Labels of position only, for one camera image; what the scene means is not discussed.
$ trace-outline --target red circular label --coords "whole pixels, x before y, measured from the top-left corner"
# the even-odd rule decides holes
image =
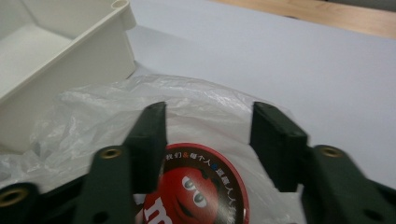
[[[168,146],[157,191],[143,207],[148,224],[247,224],[248,196],[233,165],[212,148]]]

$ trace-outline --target cartoon face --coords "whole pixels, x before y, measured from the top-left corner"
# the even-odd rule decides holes
[[[158,191],[146,197],[145,207],[154,204],[159,197],[174,224],[213,223],[218,213],[218,190],[198,169],[181,167],[166,172]]]

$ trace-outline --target white surface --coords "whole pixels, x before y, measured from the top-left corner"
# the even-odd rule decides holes
[[[128,1],[0,1],[0,153],[22,153],[61,91],[127,78]]]
[[[310,144],[396,188],[396,41],[207,1],[134,0],[138,69],[197,77],[288,108]]]

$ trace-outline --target transparent plastic bag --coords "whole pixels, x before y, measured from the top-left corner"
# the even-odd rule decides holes
[[[1,186],[30,181],[42,191],[88,172],[92,154],[119,145],[147,105],[165,101],[169,144],[214,148],[243,179],[249,223],[303,223],[298,194],[278,193],[248,145],[251,108],[262,101],[187,77],[150,75],[65,91],[36,123],[32,149],[2,155]]]

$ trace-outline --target cartoon eye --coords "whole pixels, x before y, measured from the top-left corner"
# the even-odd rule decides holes
[[[196,190],[195,193],[194,193],[194,203],[198,207],[205,207],[206,206],[206,198],[198,190]]]
[[[184,187],[185,189],[187,189],[187,190],[193,190],[193,189],[195,189],[195,186],[194,186],[194,184],[192,183],[192,181],[191,181],[188,177],[186,177],[186,176],[183,177],[183,179],[181,180],[181,183],[183,184],[183,187]]]

